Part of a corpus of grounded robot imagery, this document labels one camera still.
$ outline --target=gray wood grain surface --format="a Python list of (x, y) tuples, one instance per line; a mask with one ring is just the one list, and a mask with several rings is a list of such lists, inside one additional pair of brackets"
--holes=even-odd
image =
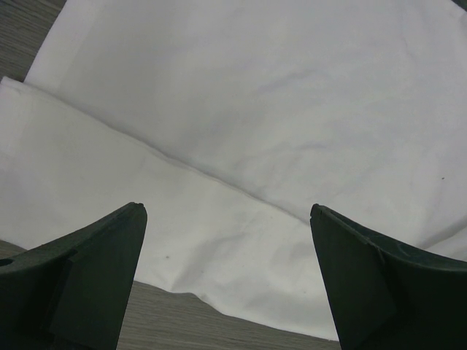
[[(0, 0), (0, 77), (24, 80), (64, 3), (65, 0)], [(0, 241), (0, 259), (22, 251)], [(335, 342), (224, 316), (194, 295), (175, 295), (134, 282), (118, 349), (331, 350), (340, 347)]]

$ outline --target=white fabric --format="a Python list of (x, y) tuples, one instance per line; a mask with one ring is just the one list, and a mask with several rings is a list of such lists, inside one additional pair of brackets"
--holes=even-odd
[(130, 201), (149, 214), (138, 281), (336, 339), (306, 225), (45, 93), (2, 81), (0, 239), (31, 249)]

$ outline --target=white cloth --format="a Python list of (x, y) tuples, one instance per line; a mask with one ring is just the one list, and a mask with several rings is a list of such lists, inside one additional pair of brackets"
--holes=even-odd
[(10, 79), (0, 85), (0, 239), (31, 249), (130, 201), (135, 279), (227, 315), (336, 339), (310, 229)]
[[(325, 301), (305, 237), (313, 203), (467, 259), (466, 64), (466, 16), (450, 0), (68, 0), (26, 81), (237, 189), (245, 203), (277, 209), (255, 224), (256, 235), (277, 237), (269, 259), (240, 215), (204, 231), (187, 265), (166, 262), (178, 273), (164, 279), (178, 289), (158, 278), (157, 259), (144, 265), (145, 281), (205, 295), (227, 314), (335, 339), (327, 309), (316, 312)], [(80, 204), (102, 191), (84, 192)], [(70, 219), (62, 211), (53, 219)], [(209, 227), (218, 212), (192, 219)], [(274, 224), (279, 213), (296, 232)], [(235, 243), (212, 250), (229, 225)], [(145, 249), (165, 244), (149, 237)], [(183, 237), (172, 239), (189, 245)], [(191, 274), (192, 260), (228, 273), (203, 279)], [(276, 281), (257, 289), (275, 269)]]

